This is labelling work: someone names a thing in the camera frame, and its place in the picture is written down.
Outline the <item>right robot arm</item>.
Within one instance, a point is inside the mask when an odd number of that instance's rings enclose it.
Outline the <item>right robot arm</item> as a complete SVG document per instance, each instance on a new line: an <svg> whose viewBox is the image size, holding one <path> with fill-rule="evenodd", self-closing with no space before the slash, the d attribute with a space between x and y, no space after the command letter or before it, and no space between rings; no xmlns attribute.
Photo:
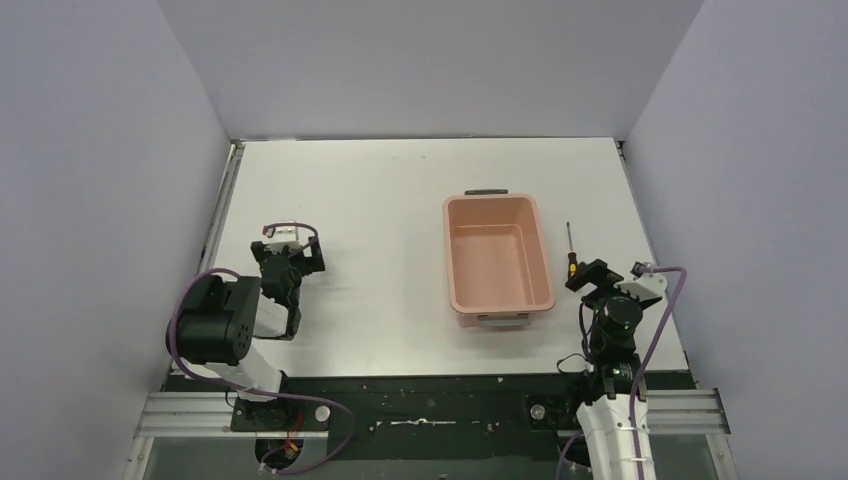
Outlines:
<svg viewBox="0 0 848 480"><path fill-rule="evenodd" d="M626 278L596 259L568 254L565 287L588 287L578 307L579 356L587 364L570 407L582 430L595 479L654 479L643 392L645 362L635 333L664 295L664 280L634 264Z"/></svg>

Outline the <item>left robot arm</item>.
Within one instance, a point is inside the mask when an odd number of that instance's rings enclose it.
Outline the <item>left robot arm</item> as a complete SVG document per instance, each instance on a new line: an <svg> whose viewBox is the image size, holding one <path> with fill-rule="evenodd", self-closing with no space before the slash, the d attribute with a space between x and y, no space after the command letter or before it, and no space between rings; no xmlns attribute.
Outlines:
<svg viewBox="0 0 848 480"><path fill-rule="evenodd" d="M300 403L287 395L287 374L254 347L258 339L289 341L298 333L305 277L326 269L317 236L259 240L250 246L259 275L232 281L206 273L188 289L166 332L166 348L182 361L215 372L237 400L235 431L282 431L297 425Z"/></svg>

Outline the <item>yellow black screwdriver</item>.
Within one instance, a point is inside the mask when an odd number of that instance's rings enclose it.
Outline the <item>yellow black screwdriver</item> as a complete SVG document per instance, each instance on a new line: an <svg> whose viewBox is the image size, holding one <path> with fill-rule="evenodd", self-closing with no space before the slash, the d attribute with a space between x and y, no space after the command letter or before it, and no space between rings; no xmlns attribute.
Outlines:
<svg viewBox="0 0 848 480"><path fill-rule="evenodd" d="M571 279L577 273L578 257L577 257L576 250L574 248L571 223L569 221L566 222L566 235L567 235L567 243L568 243L568 249L569 249L568 254L567 254L568 278Z"/></svg>

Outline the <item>pink plastic bin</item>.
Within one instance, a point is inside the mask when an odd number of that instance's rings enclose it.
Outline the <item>pink plastic bin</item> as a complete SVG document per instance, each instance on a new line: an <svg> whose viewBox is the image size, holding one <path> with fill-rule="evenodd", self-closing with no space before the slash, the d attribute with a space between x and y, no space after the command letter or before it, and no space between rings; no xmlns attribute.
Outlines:
<svg viewBox="0 0 848 480"><path fill-rule="evenodd" d="M446 199L442 211L448 296L460 326L522 327L555 306L532 196L468 190Z"/></svg>

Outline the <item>aluminium left side rail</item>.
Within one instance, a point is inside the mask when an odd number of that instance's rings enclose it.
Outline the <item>aluminium left side rail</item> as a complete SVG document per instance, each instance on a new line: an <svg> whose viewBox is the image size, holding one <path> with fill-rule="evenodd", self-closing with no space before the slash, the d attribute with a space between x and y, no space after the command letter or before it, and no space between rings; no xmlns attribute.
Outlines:
<svg viewBox="0 0 848 480"><path fill-rule="evenodd" d="M231 142L230 154L216 197L211 223L203 242L198 272L205 271L214 265L244 150L245 145L242 140Z"/></svg>

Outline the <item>aluminium rail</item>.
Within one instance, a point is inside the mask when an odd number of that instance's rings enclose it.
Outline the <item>aluminium rail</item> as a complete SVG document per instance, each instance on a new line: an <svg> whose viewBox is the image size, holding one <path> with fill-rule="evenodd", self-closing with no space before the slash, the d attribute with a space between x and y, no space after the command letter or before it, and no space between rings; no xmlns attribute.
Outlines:
<svg viewBox="0 0 848 480"><path fill-rule="evenodd" d="M211 223L203 242L198 272L205 271L214 265L244 150L245 145L242 140L231 142L230 154L216 197Z"/></svg>
<svg viewBox="0 0 848 480"><path fill-rule="evenodd" d="M647 426L655 435L729 434L718 393L710 390L654 390ZM488 431L510 424L529 426L533 405L523 394L502 407L479 394L361 393L343 402L367 432L390 427L477 425ZM283 438L284 429L235 427L244 415L219 392L158 392L148 396L135 429L137 438Z"/></svg>

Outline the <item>aluminium front rail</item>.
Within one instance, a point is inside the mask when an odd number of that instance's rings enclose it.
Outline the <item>aluminium front rail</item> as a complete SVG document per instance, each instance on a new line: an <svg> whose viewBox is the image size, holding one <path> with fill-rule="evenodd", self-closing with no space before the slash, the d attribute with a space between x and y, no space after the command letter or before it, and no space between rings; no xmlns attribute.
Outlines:
<svg viewBox="0 0 848 480"><path fill-rule="evenodd" d="M729 434L718 393L710 390L654 390L647 426L655 435ZM367 432L390 427L477 425L488 431L510 424L529 426L533 405L523 394L502 407L479 394L361 393L343 402ZM219 392L158 392L148 396L135 429L137 438L283 438L284 429L235 427L244 415Z"/></svg>

